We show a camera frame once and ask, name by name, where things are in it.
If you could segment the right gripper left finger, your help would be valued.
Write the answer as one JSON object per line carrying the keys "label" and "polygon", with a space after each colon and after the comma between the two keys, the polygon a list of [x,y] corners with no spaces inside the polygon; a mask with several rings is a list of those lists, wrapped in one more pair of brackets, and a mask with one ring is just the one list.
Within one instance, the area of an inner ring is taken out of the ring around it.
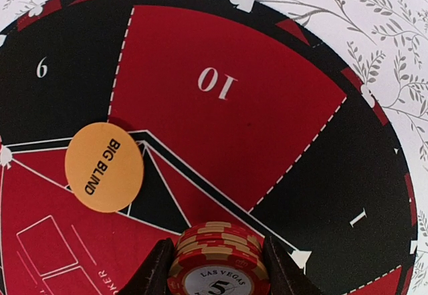
{"label": "right gripper left finger", "polygon": [[174,255],[171,238],[160,239],[117,295],[171,294],[167,279]]}

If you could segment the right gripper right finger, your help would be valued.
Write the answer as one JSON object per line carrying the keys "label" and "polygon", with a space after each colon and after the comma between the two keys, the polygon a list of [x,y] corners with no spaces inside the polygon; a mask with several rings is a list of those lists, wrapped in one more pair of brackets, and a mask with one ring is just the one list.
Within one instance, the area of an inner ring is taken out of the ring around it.
{"label": "right gripper right finger", "polygon": [[263,242],[263,263],[270,277],[270,294],[322,295],[274,236]]}

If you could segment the red chips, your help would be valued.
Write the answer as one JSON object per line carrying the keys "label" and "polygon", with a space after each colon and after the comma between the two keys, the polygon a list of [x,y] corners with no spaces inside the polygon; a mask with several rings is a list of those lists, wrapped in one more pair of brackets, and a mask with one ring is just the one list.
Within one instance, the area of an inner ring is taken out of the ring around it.
{"label": "red chips", "polygon": [[171,294],[269,294],[261,244],[236,224],[210,221],[184,231],[167,284]]}

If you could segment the orange big blind button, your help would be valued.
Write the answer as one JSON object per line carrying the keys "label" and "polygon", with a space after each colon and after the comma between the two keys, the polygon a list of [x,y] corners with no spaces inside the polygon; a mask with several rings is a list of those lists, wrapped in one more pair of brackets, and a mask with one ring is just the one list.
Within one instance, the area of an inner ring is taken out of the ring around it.
{"label": "orange big blind button", "polygon": [[144,177],[142,153],[122,128],[95,122],[70,141],[65,173],[75,197],[86,207],[113,213],[130,205]]}

